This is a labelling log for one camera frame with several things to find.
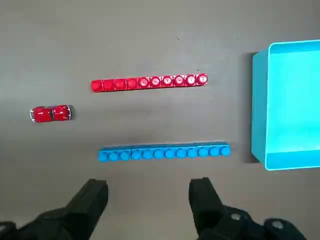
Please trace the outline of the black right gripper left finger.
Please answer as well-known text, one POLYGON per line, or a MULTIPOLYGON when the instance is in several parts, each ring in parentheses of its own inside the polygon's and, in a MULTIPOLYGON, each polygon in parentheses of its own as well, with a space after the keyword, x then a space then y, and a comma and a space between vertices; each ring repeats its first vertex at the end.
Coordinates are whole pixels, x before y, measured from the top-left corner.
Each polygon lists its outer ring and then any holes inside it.
POLYGON ((88 240, 109 198, 105 180, 89 179, 64 207, 49 210, 18 228, 13 221, 0 223, 2 240, 88 240))

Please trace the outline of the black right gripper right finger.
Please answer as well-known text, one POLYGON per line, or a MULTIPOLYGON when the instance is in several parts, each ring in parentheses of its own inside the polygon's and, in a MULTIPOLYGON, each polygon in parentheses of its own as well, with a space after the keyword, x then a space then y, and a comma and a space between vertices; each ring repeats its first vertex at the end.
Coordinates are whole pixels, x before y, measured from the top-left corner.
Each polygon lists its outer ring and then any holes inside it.
POLYGON ((291 222, 256 223, 244 210, 224 205, 207 177, 192 179, 188 200, 199 240, 305 240, 291 222))

